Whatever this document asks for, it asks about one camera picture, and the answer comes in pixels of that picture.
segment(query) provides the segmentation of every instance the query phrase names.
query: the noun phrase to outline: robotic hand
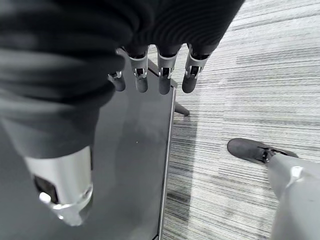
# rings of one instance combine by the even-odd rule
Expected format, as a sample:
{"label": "robotic hand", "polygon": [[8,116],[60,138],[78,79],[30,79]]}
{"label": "robotic hand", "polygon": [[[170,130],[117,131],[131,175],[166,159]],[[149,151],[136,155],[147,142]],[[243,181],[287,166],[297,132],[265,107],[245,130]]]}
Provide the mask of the robotic hand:
{"label": "robotic hand", "polygon": [[1,121],[39,199],[60,219],[81,225],[91,207],[99,109],[126,87],[116,49],[128,53],[144,93],[155,44],[165,95],[187,43],[182,89],[190,93],[243,1],[0,0]]}

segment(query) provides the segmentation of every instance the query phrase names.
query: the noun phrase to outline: stand leg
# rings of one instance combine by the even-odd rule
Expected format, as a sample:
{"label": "stand leg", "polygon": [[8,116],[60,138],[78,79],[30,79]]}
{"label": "stand leg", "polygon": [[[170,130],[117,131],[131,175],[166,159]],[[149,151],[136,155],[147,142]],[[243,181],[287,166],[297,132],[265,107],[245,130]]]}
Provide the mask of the stand leg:
{"label": "stand leg", "polygon": [[185,117],[190,115],[189,110],[177,102],[175,102],[174,112],[178,114],[183,114]]}

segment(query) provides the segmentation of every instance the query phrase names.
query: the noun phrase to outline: gray leg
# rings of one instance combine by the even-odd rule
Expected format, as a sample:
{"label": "gray leg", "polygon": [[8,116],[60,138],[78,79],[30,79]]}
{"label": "gray leg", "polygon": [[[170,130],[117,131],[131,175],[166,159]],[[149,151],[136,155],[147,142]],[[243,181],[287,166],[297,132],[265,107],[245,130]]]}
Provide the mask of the gray leg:
{"label": "gray leg", "polygon": [[279,200],[271,240],[320,239],[320,164],[262,142],[234,138],[227,149],[235,157],[265,164]]}
{"label": "gray leg", "polygon": [[271,240],[318,240],[320,164],[276,153],[266,163],[279,205]]}
{"label": "gray leg", "polygon": [[177,102],[175,102],[174,112],[178,114],[183,114],[185,117],[190,115],[189,110]]}

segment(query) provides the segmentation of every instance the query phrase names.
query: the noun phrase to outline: gray carpet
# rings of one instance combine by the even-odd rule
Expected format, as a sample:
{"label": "gray carpet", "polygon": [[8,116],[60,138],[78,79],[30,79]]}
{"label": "gray carpet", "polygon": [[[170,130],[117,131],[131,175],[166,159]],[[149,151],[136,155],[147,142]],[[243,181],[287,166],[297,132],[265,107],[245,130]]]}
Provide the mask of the gray carpet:
{"label": "gray carpet", "polygon": [[268,239],[278,201],[267,169],[226,144],[243,137],[320,162],[319,15],[319,0],[247,0],[191,94],[180,50],[176,99],[191,116],[174,118],[164,240]]}

